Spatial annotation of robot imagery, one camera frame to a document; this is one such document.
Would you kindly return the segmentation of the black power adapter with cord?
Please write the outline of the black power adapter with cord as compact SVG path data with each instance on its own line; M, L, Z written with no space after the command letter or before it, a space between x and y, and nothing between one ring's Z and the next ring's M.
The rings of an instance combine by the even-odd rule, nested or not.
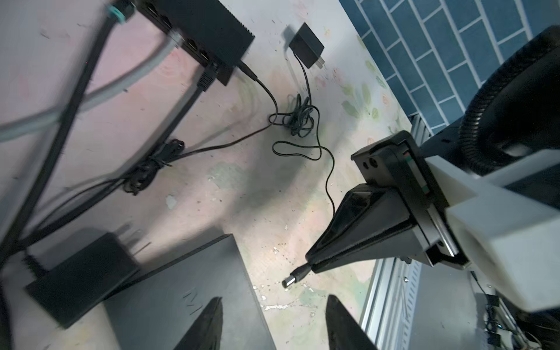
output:
M139 265L113 233L105 233L51 270L45 270L28 253L29 247L77 219L118 188L138 195L151 185L162 168L187 157L184 142L169 137L200 95L216 80L218 71L218 64L207 65L185 106L180 108L144 154L121 175L99 183L99 192L52 223L42 220L20 242L20 250L25 253L23 261L35 276L35 280L26 286L26 292L61 327L67 329L72 326L133 276L139 270Z

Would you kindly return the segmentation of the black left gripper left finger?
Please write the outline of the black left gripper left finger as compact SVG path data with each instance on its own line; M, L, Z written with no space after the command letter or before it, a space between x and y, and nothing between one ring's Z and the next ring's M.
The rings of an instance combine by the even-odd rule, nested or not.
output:
M223 332L221 297L210 300L174 350L219 350Z

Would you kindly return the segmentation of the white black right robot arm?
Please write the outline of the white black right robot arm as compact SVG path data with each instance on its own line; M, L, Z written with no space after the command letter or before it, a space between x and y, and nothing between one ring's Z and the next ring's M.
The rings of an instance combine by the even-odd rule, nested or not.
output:
M463 117L425 143L401 131L356 151L351 159L364 182L346 193L293 276L384 258L465 268L469 260L446 219L450 204L428 158L484 176L558 148L559 27L550 26L488 78Z

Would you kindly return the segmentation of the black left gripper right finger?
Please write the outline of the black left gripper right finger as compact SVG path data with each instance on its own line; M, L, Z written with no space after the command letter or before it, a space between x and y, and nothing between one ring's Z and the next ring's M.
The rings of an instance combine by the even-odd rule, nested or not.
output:
M378 349L335 295L328 296L325 320L330 350Z

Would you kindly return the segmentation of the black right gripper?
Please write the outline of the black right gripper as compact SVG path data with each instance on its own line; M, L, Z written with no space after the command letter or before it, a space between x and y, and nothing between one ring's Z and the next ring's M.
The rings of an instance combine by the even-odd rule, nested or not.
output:
M363 147L351 160L368 185L346 193L306 253L315 274L384 258L469 266L445 218L449 203L408 131Z

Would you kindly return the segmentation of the large black box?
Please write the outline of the large black box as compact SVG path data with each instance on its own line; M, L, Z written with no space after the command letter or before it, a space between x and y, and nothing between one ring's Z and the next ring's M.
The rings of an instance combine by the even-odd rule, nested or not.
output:
M215 298L220 349L275 349L231 234L124 284L104 307L121 349L173 349Z

